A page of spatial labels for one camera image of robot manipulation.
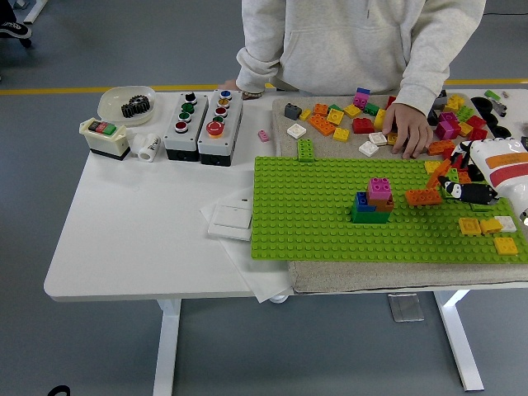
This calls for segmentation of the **person's left hand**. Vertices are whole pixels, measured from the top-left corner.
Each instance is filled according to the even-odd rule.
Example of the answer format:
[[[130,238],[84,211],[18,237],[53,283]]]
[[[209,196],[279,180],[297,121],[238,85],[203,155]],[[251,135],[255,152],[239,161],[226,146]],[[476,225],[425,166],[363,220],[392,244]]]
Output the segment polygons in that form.
[[[427,118],[419,110],[393,102],[385,112],[382,133],[387,135],[394,126],[398,137],[392,153],[401,153],[403,159],[416,159],[427,151],[433,132]]]

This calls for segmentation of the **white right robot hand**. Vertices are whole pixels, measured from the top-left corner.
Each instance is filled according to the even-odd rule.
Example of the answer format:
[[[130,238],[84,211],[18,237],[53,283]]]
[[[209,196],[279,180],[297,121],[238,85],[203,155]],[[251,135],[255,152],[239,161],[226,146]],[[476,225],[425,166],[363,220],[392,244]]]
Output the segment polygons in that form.
[[[462,164],[473,164],[486,183],[459,184],[449,177],[437,178],[457,200],[478,205],[493,205],[507,198],[514,211],[521,215],[527,211],[527,151],[521,141],[514,138],[467,140],[459,143],[450,160],[463,157]]]

